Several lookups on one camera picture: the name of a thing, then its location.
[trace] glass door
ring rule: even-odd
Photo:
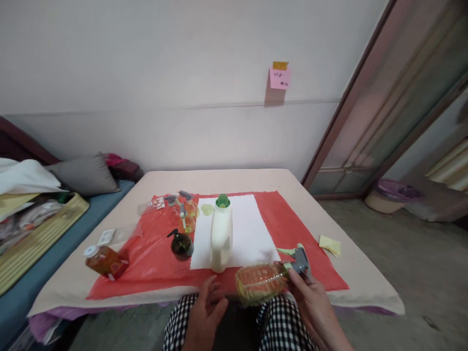
[[[394,1],[378,30],[304,179],[312,195],[361,195],[465,84],[466,1]]]

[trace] hand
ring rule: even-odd
[[[352,350],[325,288],[317,279],[301,277],[294,269],[289,269],[291,283],[289,291],[296,299],[303,322],[309,333],[321,340],[329,350]]]
[[[221,284],[214,283],[216,275],[208,278],[200,288],[200,294],[190,309],[189,325],[182,351],[211,350],[215,342],[216,328],[228,307]]]

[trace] pink cloth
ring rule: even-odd
[[[57,322],[58,319],[75,320],[85,314],[95,314],[104,312],[107,310],[116,310],[118,312],[127,310],[135,307],[136,305],[130,306],[119,306],[119,307],[101,307],[101,308],[79,308],[79,307],[57,307],[47,312],[33,315],[29,318],[29,329],[34,335],[34,338],[38,342],[44,340],[47,331]]]
[[[116,154],[105,154],[104,157],[106,158],[107,167],[114,167],[119,163],[128,161],[127,158],[121,158],[119,155]]]

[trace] pink sticky note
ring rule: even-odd
[[[270,88],[286,90],[291,82],[291,70],[276,70],[270,67]]]

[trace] white cloth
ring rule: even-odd
[[[60,182],[36,160],[0,158],[0,194],[53,193]]]
[[[228,267],[245,267],[258,262],[280,261],[273,239],[263,221],[253,195],[230,196],[233,208],[233,252]],[[214,206],[216,197],[201,198],[203,204]],[[211,222],[213,214],[200,212],[196,220],[194,253],[190,269],[211,268]]]

